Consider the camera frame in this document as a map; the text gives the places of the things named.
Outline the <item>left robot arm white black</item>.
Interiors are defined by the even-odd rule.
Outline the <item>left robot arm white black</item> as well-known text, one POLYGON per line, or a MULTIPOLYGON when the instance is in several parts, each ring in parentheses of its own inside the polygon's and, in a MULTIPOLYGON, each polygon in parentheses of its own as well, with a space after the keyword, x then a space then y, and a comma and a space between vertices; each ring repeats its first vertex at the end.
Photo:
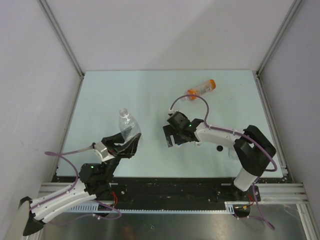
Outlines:
POLYGON ((37 199, 22 198, 20 203, 29 205, 28 219, 22 225, 22 236, 37 233, 45 224, 72 207, 107 199, 112 191, 114 172, 122 159, 130 159, 136 154, 141 136, 137 133, 126 141, 118 133, 80 149, 80 152, 94 150, 101 162, 84 163, 75 172, 75 181, 61 190, 37 199))

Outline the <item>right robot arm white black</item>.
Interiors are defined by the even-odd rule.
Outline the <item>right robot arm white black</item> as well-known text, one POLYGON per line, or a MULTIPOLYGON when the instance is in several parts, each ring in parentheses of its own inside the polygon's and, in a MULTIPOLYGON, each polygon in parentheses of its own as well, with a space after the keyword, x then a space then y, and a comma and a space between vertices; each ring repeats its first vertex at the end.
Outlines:
POLYGON ((260 129, 249 125, 242 131, 209 125, 206 119, 190 121, 180 111, 169 115, 168 124, 162 129, 168 147, 185 143, 213 143, 234 151, 241 169, 227 190, 232 199, 242 201, 250 187, 264 172, 275 172, 278 167, 273 160, 276 148, 260 129))

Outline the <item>clear unlabelled plastic bottle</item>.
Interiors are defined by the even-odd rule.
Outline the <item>clear unlabelled plastic bottle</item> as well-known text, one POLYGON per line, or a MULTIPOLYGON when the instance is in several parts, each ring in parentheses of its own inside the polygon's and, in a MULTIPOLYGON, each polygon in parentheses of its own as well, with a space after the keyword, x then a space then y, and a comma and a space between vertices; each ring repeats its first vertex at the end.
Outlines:
POLYGON ((143 137, 139 123, 126 108, 119 110, 118 125, 125 142, 128 142, 135 135, 141 134, 138 147, 141 145, 143 137))

